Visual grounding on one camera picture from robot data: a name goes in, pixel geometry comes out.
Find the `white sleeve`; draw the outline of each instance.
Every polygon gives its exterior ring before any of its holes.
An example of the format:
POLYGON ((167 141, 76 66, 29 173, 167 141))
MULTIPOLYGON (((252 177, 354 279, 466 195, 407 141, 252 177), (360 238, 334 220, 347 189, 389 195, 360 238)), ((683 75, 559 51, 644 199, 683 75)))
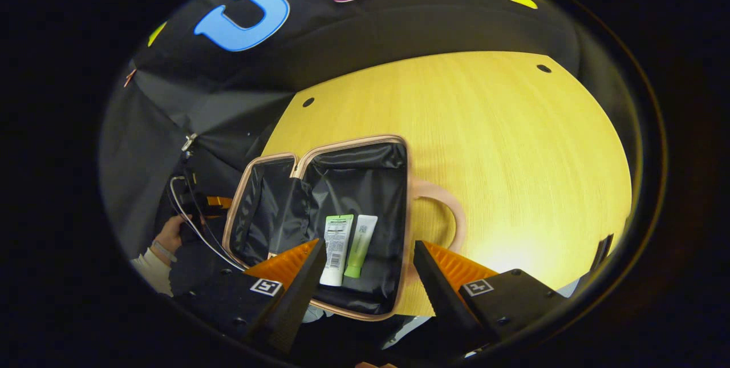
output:
POLYGON ((149 248, 144 255, 140 254, 139 258, 130 260, 130 262, 136 271, 152 285, 152 288, 159 293, 172 296, 172 288, 170 288, 170 267, 157 258, 149 248))

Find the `cosmetic bag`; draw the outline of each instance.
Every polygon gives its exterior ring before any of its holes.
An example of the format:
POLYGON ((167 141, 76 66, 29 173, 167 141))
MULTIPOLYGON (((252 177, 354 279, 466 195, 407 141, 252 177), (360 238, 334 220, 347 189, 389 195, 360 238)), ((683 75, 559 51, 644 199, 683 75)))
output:
MULTIPOLYGON (((318 285, 311 304, 362 321, 394 314, 407 273, 413 273, 410 202, 441 201, 453 213, 458 252, 466 234, 459 202, 445 189, 410 175, 408 145, 400 136, 369 136, 311 149, 301 159, 290 153, 252 160, 243 172, 227 216, 222 246, 242 266, 324 238, 332 215, 375 215, 359 278, 342 286, 318 285)), ((350 232, 352 246, 354 232, 350 232)))

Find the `white cable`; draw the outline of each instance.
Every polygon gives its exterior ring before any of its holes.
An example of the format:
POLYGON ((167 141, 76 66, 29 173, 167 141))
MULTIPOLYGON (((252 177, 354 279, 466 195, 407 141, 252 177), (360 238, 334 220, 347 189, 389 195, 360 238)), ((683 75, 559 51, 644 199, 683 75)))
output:
POLYGON ((195 231, 195 233, 198 235, 198 237, 200 237, 200 240, 203 240, 203 242, 208 246, 208 248, 210 248, 213 251, 213 253, 216 253, 219 257, 221 257, 222 259, 224 259, 228 264, 230 264, 230 265, 236 267, 237 269, 245 272, 246 271, 245 268, 243 268, 240 265, 234 263, 230 259, 227 259, 221 253, 219 253, 218 251, 216 251, 216 249, 212 248, 212 246, 210 245, 210 243, 208 243, 208 241, 205 238, 203 238, 203 235, 201 235, 200 231, 198 231, 198 227, 196 227, 195 224, 193 224, 193 222, 190 220, 190 218, 188 218, 188 215, 185 214, 185 210, 183 210, 183 205, 180 204, 179 201, 177 201, 177 193, 175 193, 175 189, 172 188, 172 183, 176 179, 185 179, 185 177, 184 176, 178 176, 178 177, 173 177, 173 178, 170 179, 170 191, 172 191, 172 197, 173 197, 173 199, 175 199, 175 204, 177 204, 177 207, 180 209, 180 212, 182 212, 183 219, 188 222, 188 225, 190 225, 190 227, 193 228, 193 231, 195 231))

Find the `barcode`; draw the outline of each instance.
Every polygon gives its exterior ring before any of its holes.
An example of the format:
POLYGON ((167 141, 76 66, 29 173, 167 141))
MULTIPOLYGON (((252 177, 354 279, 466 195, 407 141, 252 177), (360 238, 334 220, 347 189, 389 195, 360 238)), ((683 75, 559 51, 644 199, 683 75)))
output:
POLYGON ((329 266, 332 268, 339 267, 339 257, 340 254, 332 254, 332 257, 329 259, 329 266))

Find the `person's hand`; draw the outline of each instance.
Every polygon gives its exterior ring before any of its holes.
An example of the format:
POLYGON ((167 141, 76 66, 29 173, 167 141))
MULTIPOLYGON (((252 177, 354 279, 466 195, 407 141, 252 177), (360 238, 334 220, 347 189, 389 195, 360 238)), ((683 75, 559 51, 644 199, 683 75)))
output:
MULTIPOLYGON (((188 215, 188 218, 192 220, 193 216, 188 215)), ((175 254, 175 251, 183 245, 183 241, 180 238, 180 225, 184 222, 185 219, 180 215, 170 218, 167 220, 164 227, 162 227, 162 231, 160 231, 160 233, 155 237, 155 241, 157 241, 164 249, 170 251, 170 253, 175 254)), ((155 246, 152 246, 150 250, 157 256, 157 258, 161 259, 162 262, 168 266, 170 265, 170 259, 168 259, 165 254, 160 253, 155 246)))

